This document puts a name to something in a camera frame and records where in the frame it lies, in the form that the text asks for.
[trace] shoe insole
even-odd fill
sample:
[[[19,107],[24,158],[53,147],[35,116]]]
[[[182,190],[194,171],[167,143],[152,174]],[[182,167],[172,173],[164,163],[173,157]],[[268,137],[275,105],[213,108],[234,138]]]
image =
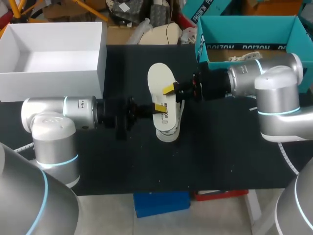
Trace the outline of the shoe insole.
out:
[[[159,131],[169,131],[175,127],[176,95],[163,95],[163,89],[176,82],[172,71],[162,63],[154,64],[148,71],[148,86],[152,102],[167,107],[166,114],[153,114],[153,124]]]

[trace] tiled floor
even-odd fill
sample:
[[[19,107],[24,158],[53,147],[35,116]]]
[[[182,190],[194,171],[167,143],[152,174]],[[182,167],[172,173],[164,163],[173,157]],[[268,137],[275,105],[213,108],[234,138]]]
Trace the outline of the tiled floor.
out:
[[[277,189],[258,190],[263,209]],[[250,235],[242,197],[192,202],[188,210],[138,219],[133,195],[80,196],[83,235]],[[269,235],[278,234],[273,227]]]

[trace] blue box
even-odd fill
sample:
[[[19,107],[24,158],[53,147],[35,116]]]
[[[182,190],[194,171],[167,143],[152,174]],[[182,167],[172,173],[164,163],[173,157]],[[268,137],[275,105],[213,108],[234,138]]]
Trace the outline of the blue box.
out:
[[[195,53],[210,69],[227,69],[229,61],[210,62],[207,49],[286,50],[297,54],[304,68],[299,92],[313,82],[313,43],[297,16],[201,16]]]
[[[134,193],[137,218],[188,209],[188,192]]]
[[[182,8],[182,13],[196,24],[202,15],[221,15],[230,2],[231,0],[188,0]]]

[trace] black table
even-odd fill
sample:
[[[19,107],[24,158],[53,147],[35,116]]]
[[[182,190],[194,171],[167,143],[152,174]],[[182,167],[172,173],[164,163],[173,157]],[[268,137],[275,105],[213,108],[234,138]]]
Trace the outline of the black table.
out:
[[[193,46],[108,46],[105,97],[132,95],[139,104],[151,100],[149,67],[165,63],[177,81],[197,69]],[[301,95],[301,105],[312,103]],[[32,142],[24,131],[21,102],[0,104],[0,142],[15,149]],[[135,191],[231,190],[284,188],[295,174],[276,143],[262,139],[251,98],[186,102],[176,142],[157,139],[152,121],[141,120],[127,141],[113,130],[78,131],[80,182],[78,195]],[[313,142],[283,144],[300,171],[313,156]],[[22,153],[28,159],[32,150]]]

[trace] shoe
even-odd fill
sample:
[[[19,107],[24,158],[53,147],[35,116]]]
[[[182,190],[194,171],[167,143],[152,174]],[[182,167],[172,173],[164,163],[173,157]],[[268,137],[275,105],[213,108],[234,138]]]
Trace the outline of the shoe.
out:
[[[162,63],[154,64],[148,71],[148,86],[152,102],[167,107],[166,114],[154,114],[153,123],[156,136],[163,142],[178,138],[184,101],[176,103],[176,95],[163,95],[163,88],[176,82],[172,71]]]

